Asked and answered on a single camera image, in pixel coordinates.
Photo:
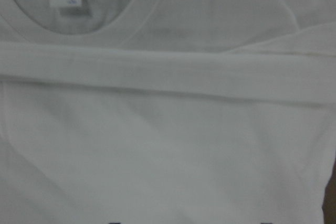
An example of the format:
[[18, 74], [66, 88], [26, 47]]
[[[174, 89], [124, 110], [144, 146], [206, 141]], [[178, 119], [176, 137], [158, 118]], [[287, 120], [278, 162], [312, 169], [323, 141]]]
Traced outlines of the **white long-sleeve printed shirt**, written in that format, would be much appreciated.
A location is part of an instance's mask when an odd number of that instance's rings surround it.
[[1, 0], [1, 223], [323, 223], [335, 0]]

